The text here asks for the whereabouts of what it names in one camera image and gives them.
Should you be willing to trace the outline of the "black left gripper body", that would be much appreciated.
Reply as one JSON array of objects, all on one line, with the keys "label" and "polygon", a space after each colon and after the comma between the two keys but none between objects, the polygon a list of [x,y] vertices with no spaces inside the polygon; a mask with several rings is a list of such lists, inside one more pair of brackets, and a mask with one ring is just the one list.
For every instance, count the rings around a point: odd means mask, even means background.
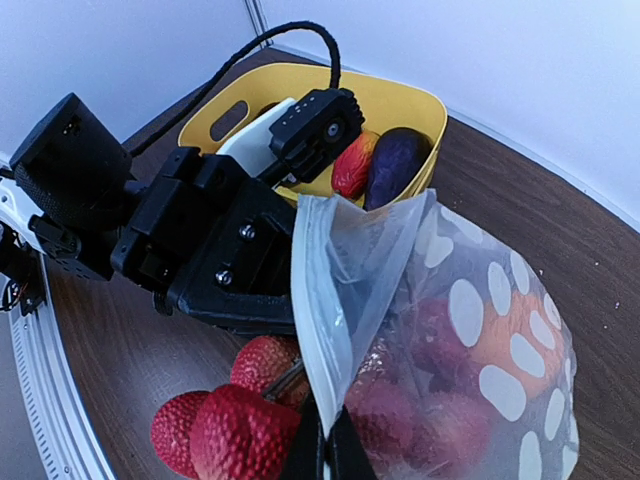
[{"label": "black left gripper body", "polygon": [[12,156],[37,206],[27,222],[66,271],[121,275],[180,311],[238,335],[291,335],[295,211],[230,156],[179,147],[150,183],[76,96],[40,120]]}]

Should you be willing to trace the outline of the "purple toy eggplant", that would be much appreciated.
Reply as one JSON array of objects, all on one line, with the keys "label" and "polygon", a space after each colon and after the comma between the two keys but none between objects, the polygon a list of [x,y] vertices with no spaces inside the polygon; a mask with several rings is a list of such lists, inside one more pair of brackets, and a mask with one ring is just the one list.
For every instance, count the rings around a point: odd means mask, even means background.
[{"label": "purple toy eggplant", "polygon": [[382,207],[398,197],[432,150],[427,135],[409,127],[386,131],[374,147],[365,188],[364,209]]}]

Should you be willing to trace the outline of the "orange toy fruit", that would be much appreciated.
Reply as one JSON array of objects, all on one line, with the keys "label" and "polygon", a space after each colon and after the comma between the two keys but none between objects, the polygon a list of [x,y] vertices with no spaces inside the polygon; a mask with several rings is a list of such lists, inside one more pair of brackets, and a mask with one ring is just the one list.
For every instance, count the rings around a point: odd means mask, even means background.
[{"label": "orange toy fruit", "polygon": [[548,317],[540,296],[514,292],[504,316],[491,301],[485,303],[482,332],[471,348],[473,362],[502,368],[533,400],[557,379],[564,357],[562,322]]}]

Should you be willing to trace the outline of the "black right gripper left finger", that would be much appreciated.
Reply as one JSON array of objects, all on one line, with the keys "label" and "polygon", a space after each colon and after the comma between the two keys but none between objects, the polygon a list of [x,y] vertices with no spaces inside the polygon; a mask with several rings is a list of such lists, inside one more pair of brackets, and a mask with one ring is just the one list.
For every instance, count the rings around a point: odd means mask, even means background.
[{"label": "black right gripper left finger", "polygon": [[285,461],[281,480],[322,480],[325,477],[325,437],[314,397],[309,395]]}]

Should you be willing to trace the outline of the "red lychee bunch toy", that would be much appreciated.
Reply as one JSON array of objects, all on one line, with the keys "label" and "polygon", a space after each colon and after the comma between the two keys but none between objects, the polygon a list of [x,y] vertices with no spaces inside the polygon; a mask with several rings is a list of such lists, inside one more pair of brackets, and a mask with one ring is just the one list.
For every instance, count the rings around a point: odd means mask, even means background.
[{"label": "red lychee bunch toy", "polygon": [[310,392],[301,375],[273,401],[263,392],[301,358],[291,337],[259,336],[236,356],[230,382],[167,401],[150,438],[156,455],[188,479],[277,479]]}]

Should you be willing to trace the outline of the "clear polka dot zip bag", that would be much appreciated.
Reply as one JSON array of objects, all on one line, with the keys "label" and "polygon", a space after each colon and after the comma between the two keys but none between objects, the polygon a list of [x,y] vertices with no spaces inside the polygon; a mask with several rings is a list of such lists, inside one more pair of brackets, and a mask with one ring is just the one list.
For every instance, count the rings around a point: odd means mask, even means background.
[{"label": "clear polka dot zip bag", "polygon": [[[536,294],[564,365],[529,400],[471,359],[485,303]],[[571,332],[522,255],[426,191],[373,211],[303,195],[293,232],[296,335],[325,442],[346,407],[377,479],[567,479],[579,457]]]}]

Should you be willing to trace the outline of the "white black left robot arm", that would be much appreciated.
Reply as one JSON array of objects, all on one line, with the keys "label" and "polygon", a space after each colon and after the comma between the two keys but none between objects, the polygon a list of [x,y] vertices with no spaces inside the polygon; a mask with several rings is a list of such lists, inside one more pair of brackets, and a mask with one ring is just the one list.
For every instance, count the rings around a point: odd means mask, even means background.
[{"label": "white black left robot arm", "polygon": [[290,335],[294,209],[274,169],[249,174],[232,156],[173,150],[138,181],[132,157],[75,94],[62,98],[1,169],[1,270],[44,299],[43,254],[90,280],[120,275],[182,312],[231,333]]}]

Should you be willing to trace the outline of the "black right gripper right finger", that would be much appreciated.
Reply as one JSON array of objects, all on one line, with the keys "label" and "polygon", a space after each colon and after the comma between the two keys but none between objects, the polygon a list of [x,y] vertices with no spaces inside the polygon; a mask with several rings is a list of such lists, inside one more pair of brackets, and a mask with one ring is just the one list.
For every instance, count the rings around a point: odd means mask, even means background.
[{"label": "black right gripper right finger", "polygon": [[325,478],[377,479],[346,407],[342,408],[325,442]]}]

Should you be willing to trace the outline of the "yellow plastic basket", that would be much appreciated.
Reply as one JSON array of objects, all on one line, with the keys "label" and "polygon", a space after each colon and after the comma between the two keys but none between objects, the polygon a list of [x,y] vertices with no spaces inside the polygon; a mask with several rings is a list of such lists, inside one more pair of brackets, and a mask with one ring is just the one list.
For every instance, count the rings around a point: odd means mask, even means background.
[{"label": "yellow plastic basket", "polygon": [[275,63],[232,82],[185,124],[181,147],[226,155],[250,177],[273,184],[290,203],[299,195],[330,197],[336,164],[371,174],[368,158],[411,134],[411,162],[396,161],[387,185],[396,200],[430,184],[447,123],[443,103],[411,86],[359,73],[333,78],[328,67]]}]

